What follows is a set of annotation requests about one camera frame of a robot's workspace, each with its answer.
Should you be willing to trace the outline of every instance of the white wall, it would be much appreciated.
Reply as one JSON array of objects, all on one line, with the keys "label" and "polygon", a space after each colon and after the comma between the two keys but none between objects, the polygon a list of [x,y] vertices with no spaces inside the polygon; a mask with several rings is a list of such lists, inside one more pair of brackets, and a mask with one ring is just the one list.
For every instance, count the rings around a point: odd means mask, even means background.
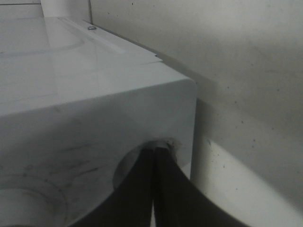
[{"label": "white wall", "polygon": [[0,0],[0,19],[43,17],[40,0]]},{"label": "white wall", "polygon": [[92,0],[199,86],[192,181],[252,226],[303,223],[303,1]]},{"label": "white wall", "polygon": [[41,0],[45,17],[73,16],[90,22],[89,0]]}]

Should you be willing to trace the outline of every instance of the circular opening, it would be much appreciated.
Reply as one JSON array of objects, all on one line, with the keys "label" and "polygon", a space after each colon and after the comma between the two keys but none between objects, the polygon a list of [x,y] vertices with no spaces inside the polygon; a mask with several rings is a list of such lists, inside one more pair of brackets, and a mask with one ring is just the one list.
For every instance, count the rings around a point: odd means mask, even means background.
[{"label": "circular opening", "polygon": [[171,155],[175,161],[177,161],[176,158],[176,149],[171,146],[167,141],[164,140],[153,140],[146,142],[142,145],[139,145],[129,151],[124,158],[119,162],[115,173],[114,173],[114,178],[113,178],[113,186],[114,189],[118,188],[119,185],[122,183],[122,181],[126,178],[132,167],[134,166],[140,152],[144,148],[150,148],[155,150],[157,147],[162,147],[162,148],[168,148],[169,151],[171,152]]}]

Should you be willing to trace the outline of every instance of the white appliance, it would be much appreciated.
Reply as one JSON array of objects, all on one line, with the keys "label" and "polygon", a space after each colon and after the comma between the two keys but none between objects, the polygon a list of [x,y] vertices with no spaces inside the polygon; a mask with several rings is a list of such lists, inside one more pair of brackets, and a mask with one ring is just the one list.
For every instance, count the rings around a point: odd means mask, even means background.
[{"label": "white appliance", "polygon": [[0,21],[0,227],[68,226],[113,191],[133,148],[165,140],[189,176],[196,84],[67,17]]}]

